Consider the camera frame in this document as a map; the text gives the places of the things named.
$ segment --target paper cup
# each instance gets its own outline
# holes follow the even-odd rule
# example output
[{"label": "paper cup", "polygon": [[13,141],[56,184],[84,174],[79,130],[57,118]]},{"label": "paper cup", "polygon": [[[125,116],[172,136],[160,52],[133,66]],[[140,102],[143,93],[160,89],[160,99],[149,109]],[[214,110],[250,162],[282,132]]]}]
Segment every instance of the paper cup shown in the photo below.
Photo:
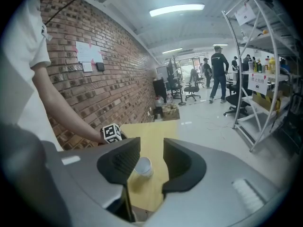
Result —
[{"label": "paper cup", "polygon": [[136,173],[145,176],[151,177],[153,174],[152,163],[147,157],[141,157],[134,167]]},{"label": "paper cup", "polygon": [[252,61],[248,62],[248,66],[249,66],[250,72],[254,72],[254,63]]}]

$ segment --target whiteboard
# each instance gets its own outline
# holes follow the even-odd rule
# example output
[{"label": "whiteboard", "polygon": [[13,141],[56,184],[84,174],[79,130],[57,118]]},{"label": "whiteboard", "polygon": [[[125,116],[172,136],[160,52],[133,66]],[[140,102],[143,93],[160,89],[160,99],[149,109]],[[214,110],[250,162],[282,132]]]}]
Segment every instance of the whiteboard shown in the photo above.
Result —
[{"label": "whiteboard", "polygon": [[76,41],[76,48],[79,62],[103,62],[99,46]]},{"label": "whiteboard", "polygon": [[167,81],[167,78],[169,77],[166,70],[167,66],[162,66],[157,68],[157,73],[162,74],[163,80]]}]

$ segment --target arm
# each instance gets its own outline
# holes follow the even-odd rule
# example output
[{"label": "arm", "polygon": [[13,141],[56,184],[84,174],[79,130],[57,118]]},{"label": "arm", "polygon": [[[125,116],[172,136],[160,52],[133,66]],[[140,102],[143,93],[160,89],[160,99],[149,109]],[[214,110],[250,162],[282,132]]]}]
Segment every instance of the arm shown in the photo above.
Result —
[{"label": "arm", "polygon": [[209,64],[207,64],[206,71],[208,72],[209,75],[212,75],[212,73],[213,73]]},{"label": "arm", "polygon": [[225,67],[226,67],[225,72],[227,72],[228,68],[229,68],[229,63],[228,63],[228,61],[226,60],[226,57],[223,54],[221,54],[221,56],[222,56],[223,62],[225,63]]},{"label": "arm", "polygon": [[237,62],[232,61],[232,68],[233,68],[234,70],[236,70],[236,69],[237,69]]},{"label": "arm", "polygon": [[32,67],[33,83],[46,111],[64,128],[91,141],[107,144],[100,132],[84,122],[53,86],[43,63]]}]

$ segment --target paper note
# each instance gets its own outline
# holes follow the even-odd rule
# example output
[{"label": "paper note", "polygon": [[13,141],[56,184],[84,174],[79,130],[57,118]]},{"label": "paper note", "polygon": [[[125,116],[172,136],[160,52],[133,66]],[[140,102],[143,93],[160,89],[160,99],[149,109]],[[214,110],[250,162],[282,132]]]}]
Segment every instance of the paper note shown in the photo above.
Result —
[{"label": "paper note", "polygon": [[239,23],[239,25],[243,25],[254,18],[256,18],[256,15],[254,11],[252,10],[251,6],[246,3],[243,7],[241,7],[237,12],[235,12],[235,17]]},{"label": "paper note", "polygon": [[77,58],[80,62],[91,62],[92,60],[96,62],[103,62],[100,47],[76,41]]},{"label": "paper note", "polygon": [[255,50],[255,49],[254,49],[254,55],[255,55],[256,58],[262,56],[261,51],[260,50]]},{"label": "paper note", "polygon": [[266,95],[268,76],[262,73],[249,74],[248,89]]}]

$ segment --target black chair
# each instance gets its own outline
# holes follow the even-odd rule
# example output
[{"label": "black chair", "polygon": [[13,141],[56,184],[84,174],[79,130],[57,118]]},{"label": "black chair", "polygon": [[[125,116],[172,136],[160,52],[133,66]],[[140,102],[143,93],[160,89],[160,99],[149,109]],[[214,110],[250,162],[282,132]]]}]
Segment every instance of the black chair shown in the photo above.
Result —
[{"label": "black chair", "polygon": [[[225,112],[223,115],[226,116],[227,114],[232,114],[232,113],[236,113],[237,112],[237,106],[238,106],[238,100],[239,100],[239,83],[240,83],[240,76],[239,76],[239,72],[238,72],[238,79],[237,79],[237,84],[236,84],[236,94],[233,94],[233,95],[230,95],[230,96],[227,96],[225,99],[227,102],[229,102],[231,105],[234,105],[235,107],[233,106],[230,106],[229,109],[230,111],[228,112]],[[250,96],[252,94],[252,91],[251,90],[248,90],[248,75],[244,75],[243,76],[243,88],[245,89],[246,93],[248,96]],[[247,102],[241,100],[241,104],[240,104],[240,113],[245,115],[245,116],[248,116],[248,113],[247,113],[247,110],[246,110],[246,107],[247,106],[250,106],[250,104],[248,104]]]},{"label": "black chair", "polygon": [[198,81],[197,81],[197,84],[201,84],[203,85],[204,82],[202,81],[204,78],[201,76],[201,77],[198,77]]},{"label": "black chair", "polygon": [[187,101],[187,99],[188,99],[189,97],[192,97],[195,101],[197,101],[197,100],[195,99],[196,96],[198,96],[199,98],[201,98],[200,95],[195,95],[195,94],[194,94],[194,93],[196,93],[196,92],[199,91],[198,80],[199,80],[199,78],[196,77],[195,86],[194,86],[194,87],[191,85],[191,82],[187,82],[189,85],[188,85],[188,87],[184,88],[184,92],[190,92],[190,95],[186,95],[186,96],[185,96],[185,101]]},{"label": "black chair", "polygon": [[174,79],[173,76],[169,76],[167,78],[167,81],[169,82],[172,97],[174,99],[181,99],[181,98],[176,97],[176,95],[180,95],[180,90],[182,89],[181,85],[180,86],[177,85],[176,80],[177,79]]}]

